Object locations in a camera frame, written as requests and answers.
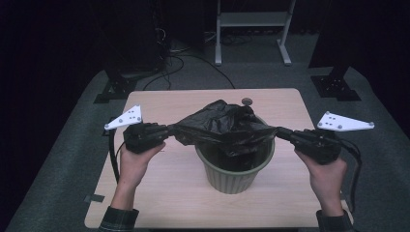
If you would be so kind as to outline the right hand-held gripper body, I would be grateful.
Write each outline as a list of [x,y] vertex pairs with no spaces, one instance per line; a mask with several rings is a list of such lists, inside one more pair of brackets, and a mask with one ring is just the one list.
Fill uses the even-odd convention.
[[357,164],[361,163],[361,155],[356,145],[349,147],[337,138],[335,131],[362,131],[372,130],[373,122],[337,115],[327,111],[317,124],[316,130],[294,130],[293,145],[297,151],[312,158],[319,164],[328,164],[339,157],[341,149],[346,149]]

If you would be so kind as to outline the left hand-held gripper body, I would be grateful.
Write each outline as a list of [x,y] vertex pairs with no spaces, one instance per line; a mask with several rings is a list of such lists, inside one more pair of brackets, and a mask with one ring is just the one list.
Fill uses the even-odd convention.
[[156,123],[144,123],[139,104],[118,116],[116,127],[126,127],[123,132],[124,142],[127,149],[133,153],[141,154],[162,144],[161,126]]

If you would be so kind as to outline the black plastic garbage bag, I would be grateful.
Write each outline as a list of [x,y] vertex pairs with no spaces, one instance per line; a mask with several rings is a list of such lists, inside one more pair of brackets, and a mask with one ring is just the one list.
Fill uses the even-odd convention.
[[248,105],[209,103],[168,127],[183,145],[222,170],[249,171],[271,158],[276,129],[257,117]]

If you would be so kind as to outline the green plastic bucket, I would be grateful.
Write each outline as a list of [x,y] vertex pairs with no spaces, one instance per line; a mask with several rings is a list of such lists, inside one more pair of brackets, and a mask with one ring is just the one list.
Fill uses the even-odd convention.
[[237,194],[248,189],[258,172],[274,156],[275,140],[259,145],[256,152],[236,157],[227,156],[216,145],[199,144],[195,151],[202,160],[209,184],[226,194]]

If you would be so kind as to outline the person's left hand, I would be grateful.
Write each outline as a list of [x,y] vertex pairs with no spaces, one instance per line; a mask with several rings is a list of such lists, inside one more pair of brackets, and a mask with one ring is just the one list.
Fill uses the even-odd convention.
[[120,178],[118,185],[122,189],[135,189],[144,177],[150,160],[165,147],[161,145],[141,154],[129,151],[126,147],[120,150]]

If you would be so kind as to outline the person's right hand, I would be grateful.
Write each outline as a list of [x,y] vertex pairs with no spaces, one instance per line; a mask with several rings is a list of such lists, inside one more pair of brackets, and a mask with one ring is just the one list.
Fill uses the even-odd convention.
[[342,212],[340,190],[347,164],[342,159],[336,159],[328,164],[318,164],[314,159],[295,151],[307,166],[310,175],[310,185],[321,205],[322,211],[328,215]]

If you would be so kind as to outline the black stand base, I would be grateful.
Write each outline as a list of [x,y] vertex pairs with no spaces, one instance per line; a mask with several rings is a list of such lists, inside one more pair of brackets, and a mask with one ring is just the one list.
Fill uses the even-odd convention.
[[111,100],[125,100],[134,91],[137,81],[120,70],[105,70],[107,82],[94,103],[109,103]]
[[344,80],[348,66],[334,66],[327,75],[313,75],[313,82],[321,98],[334,98],[340,102],[358,102],[361,98]]

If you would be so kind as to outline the white metal stand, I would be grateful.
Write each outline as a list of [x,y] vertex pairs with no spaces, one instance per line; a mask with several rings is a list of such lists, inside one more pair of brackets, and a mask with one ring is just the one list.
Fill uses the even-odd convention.
[[221,29],[231,27],[281,27],[281,38],[277,39],[278,50],[283,64],[291,66],[292,61],[286,49],[285,43],[292,21],[294,8],[297,0],[290,0],[288,10],[285,12],[263,13],[225,13],[221,10],[221,0],[217,1],[216,19],[216,44],[215,64],[222,64],[221,56]]

